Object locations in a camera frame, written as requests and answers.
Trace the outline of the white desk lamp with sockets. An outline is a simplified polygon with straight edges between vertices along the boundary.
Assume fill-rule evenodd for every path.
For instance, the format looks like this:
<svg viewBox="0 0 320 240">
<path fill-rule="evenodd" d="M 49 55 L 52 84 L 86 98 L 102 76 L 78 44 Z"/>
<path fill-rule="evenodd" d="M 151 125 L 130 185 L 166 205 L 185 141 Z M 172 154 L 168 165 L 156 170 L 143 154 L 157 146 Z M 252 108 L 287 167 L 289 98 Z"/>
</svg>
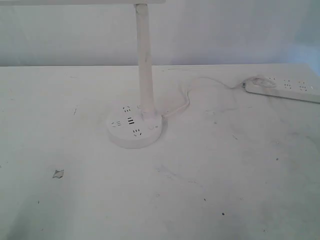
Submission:
<svg viewBox="0 0 320 240">
<path fill-rule="evenodd" d="M 112 5 L 128 4 L 135 8 L 140 105 L 122 104 L 108 115 L 109 139 L 125 149 L 140 149 L 153 144 L 161 136 L 163 117 L 154 102 L 150 4 L 160 0 L 2 0 L 1 6 Z"/>
</svg>

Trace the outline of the white plug in strip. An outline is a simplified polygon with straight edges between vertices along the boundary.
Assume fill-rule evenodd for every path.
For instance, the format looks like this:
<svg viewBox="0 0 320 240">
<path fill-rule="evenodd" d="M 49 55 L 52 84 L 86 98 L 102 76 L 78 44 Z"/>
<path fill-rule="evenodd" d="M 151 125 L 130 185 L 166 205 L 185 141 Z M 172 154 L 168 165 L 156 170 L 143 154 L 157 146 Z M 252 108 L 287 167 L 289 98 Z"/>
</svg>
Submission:
<svg viewBox="0 0 320 240">
<path fill-rule="evenodd" d="M 247 83 L 253 83 L 256 86 L 265 87 L 265 88 L 275 88 L 277 85 L 274 81 L 269 78 L 264 77 L 263 75 L 251 76 L 245 79 L 242 82 L 242 86 L 245 87 Z"/>
</svg>

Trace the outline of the white power strip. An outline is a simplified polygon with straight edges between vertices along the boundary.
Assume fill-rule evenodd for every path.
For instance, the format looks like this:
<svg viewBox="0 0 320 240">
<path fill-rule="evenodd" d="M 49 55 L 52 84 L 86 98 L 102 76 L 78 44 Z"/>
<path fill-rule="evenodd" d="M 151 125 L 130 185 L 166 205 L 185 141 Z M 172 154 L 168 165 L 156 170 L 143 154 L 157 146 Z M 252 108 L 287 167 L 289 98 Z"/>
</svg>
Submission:
<svg viewBox="0 0 320 240">
<path fill-rule="evenodd" d="M 320 84 L 304 79 L 289 79 L 283 77 L 265 77 L 276 83 L 275 88 L 267 88 L 248 82 L 245 91 L 251 94 L 298 100 L 318 104 L 320 102 Z"/>
</svg>

